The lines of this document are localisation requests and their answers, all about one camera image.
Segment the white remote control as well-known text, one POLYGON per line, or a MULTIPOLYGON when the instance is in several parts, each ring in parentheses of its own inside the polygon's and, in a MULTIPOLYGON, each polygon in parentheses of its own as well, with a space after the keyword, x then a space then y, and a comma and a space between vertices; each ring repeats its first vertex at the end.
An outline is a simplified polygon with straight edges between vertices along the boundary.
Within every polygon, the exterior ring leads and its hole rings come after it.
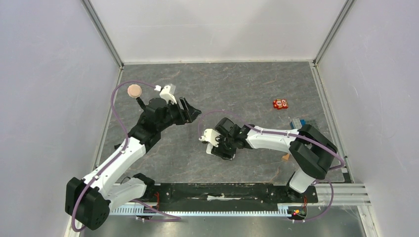
POLYGON ((213 145, 208 143, 206 148, 206 153, 211 155, 212 154, 213 145))

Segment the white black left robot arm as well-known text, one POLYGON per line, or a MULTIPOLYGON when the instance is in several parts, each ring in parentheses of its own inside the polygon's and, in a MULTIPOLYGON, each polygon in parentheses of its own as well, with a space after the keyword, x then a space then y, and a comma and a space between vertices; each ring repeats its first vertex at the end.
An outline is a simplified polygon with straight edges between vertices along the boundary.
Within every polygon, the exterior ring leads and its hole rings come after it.
POLYGON ((180 97, 177 103, 152 98, 145 104, 137 98, 143 112, 125 140, 94 171, 82 179, 73 177, 66 186, 65 212, 91 230, 98 229, 111 211, 140 198, 150 201, 155 188, 142 174, 126 184, 114 186, 118 178, 138 159, 146 155, 161 139, 161 133, 172 125, 192 123, 202 112, 180 97))

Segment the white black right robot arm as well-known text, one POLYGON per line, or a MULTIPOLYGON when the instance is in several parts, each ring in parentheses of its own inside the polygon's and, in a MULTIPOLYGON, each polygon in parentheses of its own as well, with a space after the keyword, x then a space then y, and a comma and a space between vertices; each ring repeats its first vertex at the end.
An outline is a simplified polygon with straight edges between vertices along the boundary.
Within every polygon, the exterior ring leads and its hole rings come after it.
POLYGON ((205 129, 199 140, 207 143, 208 154, 225 160, 233 160, 239 149, 269 149, 292 155, 299 168, 285 188, 291 201, 299 201, 314 181, 325 179, 337 156, 337 147, 309 124, 278 130, 253 124, 240 127, 223 118, 215 128, 205 129))

